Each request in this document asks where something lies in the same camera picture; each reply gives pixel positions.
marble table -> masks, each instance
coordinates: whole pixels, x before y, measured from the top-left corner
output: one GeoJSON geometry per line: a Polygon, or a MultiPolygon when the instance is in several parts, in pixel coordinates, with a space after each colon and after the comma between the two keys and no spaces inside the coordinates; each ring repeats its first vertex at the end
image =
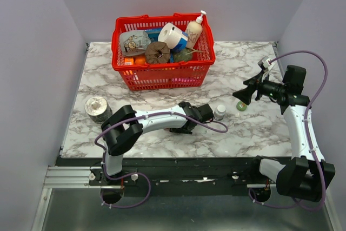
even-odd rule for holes
{"type": "MultiPolygon", "coordinates": [[[[111,66],[109,42],[93,42],[76,96],[62,157],[101,157],[101,148],[93,144],[100,133],[100,125],[89,119],[85,102],[93,96],[103,96],[113,112],[126,104],[137,110],[169,108],[180,101],[192,105],[219,104],[227,108],[223,122],[226,134],[197,126],[192,135],[173,134],[158,130],[142,135],[124,157],[231,157],[231,156],[290,156],[288,129],[280,108],[266,97],[253,101],[247,110],[236,109],[237,99],[232,93],[244,87],[243,81],[256,75],[257,62],[263,56],[274,58],[268,42],[216,42],[216,62],[208,71],[199,88],[130,91],[119,73],[111,66]]],[[[272,70],[271,80],[279,82],[278,66],[272,70]]]]}

white roll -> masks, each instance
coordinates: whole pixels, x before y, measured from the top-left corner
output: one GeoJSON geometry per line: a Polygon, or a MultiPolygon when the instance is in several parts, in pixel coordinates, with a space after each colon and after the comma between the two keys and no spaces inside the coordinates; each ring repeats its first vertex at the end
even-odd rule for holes
{"type": "Polygon", "coordinates": [[[172,51],[180,52],[188,43],[188,34],[172,23],[168,23],[162,28],[158,35],[158,41],[166,43],[168,48],[172,51]]]}

gray plastic package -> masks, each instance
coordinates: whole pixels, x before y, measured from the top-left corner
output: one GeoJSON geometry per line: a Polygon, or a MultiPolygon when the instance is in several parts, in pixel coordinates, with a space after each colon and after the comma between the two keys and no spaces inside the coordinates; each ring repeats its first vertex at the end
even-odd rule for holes
{"type": "Polygon", "coordinates": [[[119,37],[119,42],[124,56],[135,56],[145,53],[151,40],[147,32],[134,30],[123,32],[119,37]]]}

red shopping basket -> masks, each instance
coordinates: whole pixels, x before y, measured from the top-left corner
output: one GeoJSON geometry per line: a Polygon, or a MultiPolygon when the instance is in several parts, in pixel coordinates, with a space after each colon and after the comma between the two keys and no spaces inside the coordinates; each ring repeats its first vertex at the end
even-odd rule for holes
{"type": "Polygon", "coordinates": [[[194,52],[189,62],[124,65],[119,36],[122,32],[163,27],[172,23],[185,31],[187,24],[199,14],[173,14],[172,16],[148,15],[120,17],[116,20],[112,38],[112,66],[118,71],[130,90],[169,89],[199,87],[202,85],[209,67],[215,62],[214,40],[207,18],[203,18],[203,32],[194,48],[203,52],[194,52]]]}

small white jar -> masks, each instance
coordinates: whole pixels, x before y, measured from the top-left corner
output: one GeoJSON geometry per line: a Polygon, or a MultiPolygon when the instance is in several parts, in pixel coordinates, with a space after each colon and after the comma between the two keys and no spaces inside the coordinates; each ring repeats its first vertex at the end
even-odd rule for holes
{"type": "Polygon", "coordinates": [[[220,121],[223,119],[225,114],[226,114],[226,107],[224,105],[218,105],[214,110],[214,119],[220,121]]]}

